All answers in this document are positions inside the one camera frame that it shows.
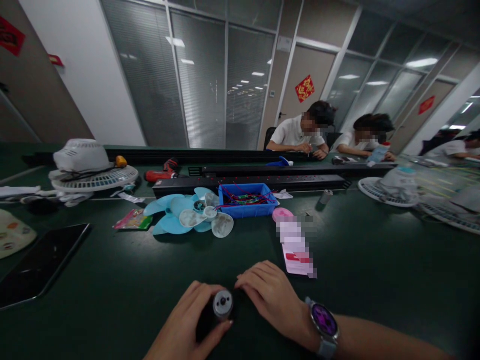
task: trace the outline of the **wristwatch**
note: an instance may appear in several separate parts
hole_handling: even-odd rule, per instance
[[[316,355],[321,359],[330,360],[337,351],[337,339],[340,336],[339,325],[325,306],[312,301],[309,297],[305,299],[305,302],[310,307],[313,324],[321,335],[321,344]]]

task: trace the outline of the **left hand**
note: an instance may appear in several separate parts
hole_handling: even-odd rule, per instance
[[[397,161],[397,157],[392,152],[387,152],[385,154],[385,158],[383,158],[383,161],[394,162]]]
[[[225,288],[194,281],[181,297],[144,360],[205,360],[232,326],[225,321],[197,343],[197,325],[210,298]]]
[[[317,158],[318,160],[323,160],[327,157],[327,153],[323,150],[317,150],[313,153],[313,157]]]

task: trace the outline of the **ceiling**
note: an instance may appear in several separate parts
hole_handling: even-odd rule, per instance
[[[479,0],[357,0],[366,9],[480,49]]]

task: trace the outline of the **person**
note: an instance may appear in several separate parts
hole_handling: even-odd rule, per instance
[[[282,122],[266,148],[281,152],[311,153],[314,158],[325,159],[330,150],[319,132],[334,124],[335,111],[328,102],[315,102],[307,112]],[[314,151],[312,145],[318,146],[318,149]]]
[[[388,114],[367,114],[353,124],[353,131],[342,134],[333,144],[331,151],[368,158],[379,146],[379,138],[395,130]],[[387,152],[384,161],[394,162],[397,158]]]
[[[270,261],[259,262],[237,277],[258,312],[286,338],[316,353],[322,342],[309,306],[301,301],[285,273]],[[233,326],[232,321],[217,325],[198,344],[196,328],[210,298],[224,289],[194,281],[156,337],[144,360],[205,360]],[[454,359],[424,341],[404,335],[371,321],[334,315],[340,335],[334,358],[337,360],[447,360]]]
[[[425,156],[429,158],[474,158],[480,160],[480,155],[478,155],[479,153],[477,149],[480,149],[480,129],[472,132],[465,139],[444,143],[443,145],[427,152]]]

